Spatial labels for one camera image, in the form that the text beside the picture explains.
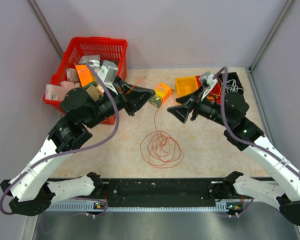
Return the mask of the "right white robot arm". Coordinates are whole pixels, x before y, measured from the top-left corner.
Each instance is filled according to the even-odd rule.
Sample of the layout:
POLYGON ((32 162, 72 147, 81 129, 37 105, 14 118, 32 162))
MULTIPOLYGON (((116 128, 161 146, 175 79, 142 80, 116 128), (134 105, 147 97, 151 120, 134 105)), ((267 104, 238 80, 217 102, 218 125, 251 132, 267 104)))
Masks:
POLYGON ((220 104, 206 98, 202 89, 176 99, 167 111, 179 121, 198 116, 225 127, 224 136, 241 152, 253 158, 275 181, 266 183, 234 171, 223 180, 229 198, 244 195, 277 209, 289 222, 300 226, 300 170, 283 156, 265 133, 246 117, 249 105, 237 92, 224 93, 220 104))

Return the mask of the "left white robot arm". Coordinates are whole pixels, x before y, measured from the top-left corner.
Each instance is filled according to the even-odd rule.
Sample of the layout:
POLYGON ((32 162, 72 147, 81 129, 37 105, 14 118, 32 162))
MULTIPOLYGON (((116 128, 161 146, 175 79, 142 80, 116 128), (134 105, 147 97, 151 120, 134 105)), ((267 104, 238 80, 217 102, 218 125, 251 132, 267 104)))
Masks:
POLYGON ((5 215, 36 216, 52 204, 82 197, 99 198, 103 181, 94 172, 64 180, 50 181, 52 173, 73 154, 88 150, 90 129, 125 110, 134 116, 155 95, 153 89, 126 83, 115 77, 104 93, 94 100, 84 88, 73 88, 60 103, 64 116, 50 130, 42 147, 23 171, 0 183, 3 196, 11 196, 5 215))

